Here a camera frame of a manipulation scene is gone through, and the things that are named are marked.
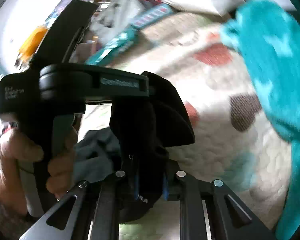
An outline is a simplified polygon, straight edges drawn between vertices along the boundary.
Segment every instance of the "finger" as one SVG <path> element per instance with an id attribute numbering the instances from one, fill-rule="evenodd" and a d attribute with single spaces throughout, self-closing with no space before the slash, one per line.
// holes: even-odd
<path id="1" fill-rule="evenodd" d="M 74 150 L 70 150 L 50 160 L 48 163 L 48 172 L 51 176 L 60 173 L 71 172 L 74 165 Z"/>
<path id="2" fill-rule="evenodd" d="M 81 125 L 81 119 L 82 119 L 82 114 L 76 114 L 75 115 L 74 123 L 73 123 L 72 126 L 77 131 L 77 133 L 79 132 L 79 128 L 80 128 L 80 125 Z"/>
<path id="3" fill-rule="evenodd" d="M 56 196 L 56 198 L 58 200 L 60 200 L 66 193 L 67 193 L 67 191 L 64 191 L 64 192 L 60 192 L 60 193 L 55 193 L 54 195 Z"/>
<path id="4" fill-rule="evenodd" d="M 71 187 L 72 172 L 58 174 L 57 176 L 49 177 L 46 183 L 47 190 L 53 194 L 67 192 Z"/>
<path id="5" fill-rule="evenodd" d="M 74 127 L 72 127 L 70 133 L 66 137 L 65 140 L 65 146 L 67 150 L 73 149 L 73 146 L 77 143 L 78 141 L 78 132 Z"/>
<path id="6" fill-rule="evenodd" d="M 38 162 L 43 156 L 42 148 L 17 129 L 7 131 L 0 138 L 1 158 Z"/>

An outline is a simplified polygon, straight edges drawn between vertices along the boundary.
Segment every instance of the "hand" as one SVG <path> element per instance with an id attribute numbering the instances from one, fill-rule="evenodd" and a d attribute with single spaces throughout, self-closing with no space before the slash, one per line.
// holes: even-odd
<path id="1" fill-rule="evenodd" d="M 78 133 L 73 130 L 66 137 L 65 149 L 48 164 L 46 187 L 60 199 L 71 187 L 75 152 L 73 146 Z M 0 138 L 0 202 L 19 215 L 27 214 L 26 198 L 22 189 L 17 160 L 38 162 L 43 150 L 17 129 L 10 129 Z"/>

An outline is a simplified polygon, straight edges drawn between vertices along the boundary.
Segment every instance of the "black metal bracket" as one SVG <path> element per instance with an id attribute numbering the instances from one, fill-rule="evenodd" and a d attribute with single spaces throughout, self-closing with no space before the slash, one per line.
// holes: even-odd
<path id="1" fill-rule="evenodd" d="M 81 181 L 20 240 L 117 240 L 119 211 L 130 193 L 124 171 Z M 197 180 L 169 160 L 163 194 L 180 201 L 180 240 L 275 240 L 271 231 L 221 180 Z"/>

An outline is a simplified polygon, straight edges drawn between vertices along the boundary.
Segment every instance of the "white wall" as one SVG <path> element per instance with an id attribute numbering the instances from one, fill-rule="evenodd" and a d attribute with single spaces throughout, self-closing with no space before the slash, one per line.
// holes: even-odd
<path id="1" fill-rule="evenodd" d="M 18 50 L 61 0 L 6 0 L 0 9 L 0 60 L 14 71 Z"/>

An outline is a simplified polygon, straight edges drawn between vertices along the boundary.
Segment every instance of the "brown dot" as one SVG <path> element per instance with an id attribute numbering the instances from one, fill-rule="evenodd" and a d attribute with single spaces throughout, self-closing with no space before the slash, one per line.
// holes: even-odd
<path id="1" fill-rule="evenodd" d="M 239 132 L 247 130 L 255 121 L 255 114 L 262 107 L 257 95 L 230 97 L 231 124 Z"/>

